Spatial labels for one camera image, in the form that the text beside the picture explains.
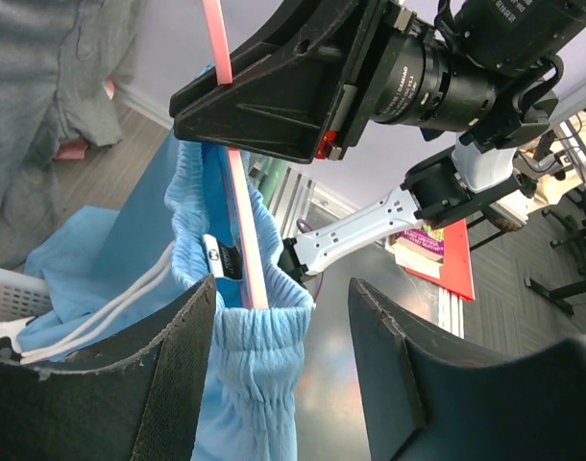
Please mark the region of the light blue shorts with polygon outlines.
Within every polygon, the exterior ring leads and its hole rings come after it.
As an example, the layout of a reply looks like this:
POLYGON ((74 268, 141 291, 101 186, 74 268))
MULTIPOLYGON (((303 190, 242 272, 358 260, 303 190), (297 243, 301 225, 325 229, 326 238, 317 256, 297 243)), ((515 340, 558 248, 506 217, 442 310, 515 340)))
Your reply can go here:
MULTIPOLYGON (((277 225, 248 194, 267 299, 247 303, 244 282, 216 281, 195 460, 297 456, 294 390, 314 301, 279 267, 277 225)), ((207 236, 240 241, 226 151, 169 136, 120 211, 83 207, 28 255, 24 271, 45 280, 53 308, 21 347, 75 352, 155 313, 213 273, 207 236)))

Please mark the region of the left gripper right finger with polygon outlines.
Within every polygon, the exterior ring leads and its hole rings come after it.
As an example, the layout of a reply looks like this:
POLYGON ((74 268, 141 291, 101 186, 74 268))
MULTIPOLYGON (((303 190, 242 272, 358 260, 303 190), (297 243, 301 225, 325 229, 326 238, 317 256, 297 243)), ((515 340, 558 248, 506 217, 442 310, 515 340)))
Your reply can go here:
POLYGON ((348 308, 373 459, 586 460, 586 336, 512 358, 362 279, 348 308))

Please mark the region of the pink plastic hanger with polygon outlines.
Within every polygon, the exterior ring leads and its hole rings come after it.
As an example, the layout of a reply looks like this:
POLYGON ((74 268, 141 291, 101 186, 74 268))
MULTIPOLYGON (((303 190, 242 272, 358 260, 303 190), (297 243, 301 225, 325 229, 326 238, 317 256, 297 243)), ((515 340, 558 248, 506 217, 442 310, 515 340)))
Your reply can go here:
MULTIPOLYGON (((217 0, 203 0, 202 4, 208 26, 217 84, 220 86, 231 85, 233 81, 232 63, 221 3, 217 0)), ((241 153, 238 149, 229 147, 227 156, 232 176, 232 191, 236 205, 249 307, 266 309, 269 307, 268 297, 241 153)))

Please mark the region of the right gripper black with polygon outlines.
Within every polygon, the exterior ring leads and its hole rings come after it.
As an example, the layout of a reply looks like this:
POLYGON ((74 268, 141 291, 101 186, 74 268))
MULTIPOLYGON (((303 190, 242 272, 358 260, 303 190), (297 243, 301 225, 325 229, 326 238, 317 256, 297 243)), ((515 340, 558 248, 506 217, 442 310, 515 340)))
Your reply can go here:
POLYGON ((284 1, 231 55, 174 93, 175 136, 301 164, 339 160, 375 117, 416 13, 399 1, 284 1))

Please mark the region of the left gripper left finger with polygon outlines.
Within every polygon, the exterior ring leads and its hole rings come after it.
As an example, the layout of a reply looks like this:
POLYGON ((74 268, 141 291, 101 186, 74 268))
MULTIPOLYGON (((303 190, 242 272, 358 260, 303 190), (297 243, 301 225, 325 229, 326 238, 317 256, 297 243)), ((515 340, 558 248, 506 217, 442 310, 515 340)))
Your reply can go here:
POLYGON ((0 357, 0 460, 188 460, 215 280, 60 362, 0 357))

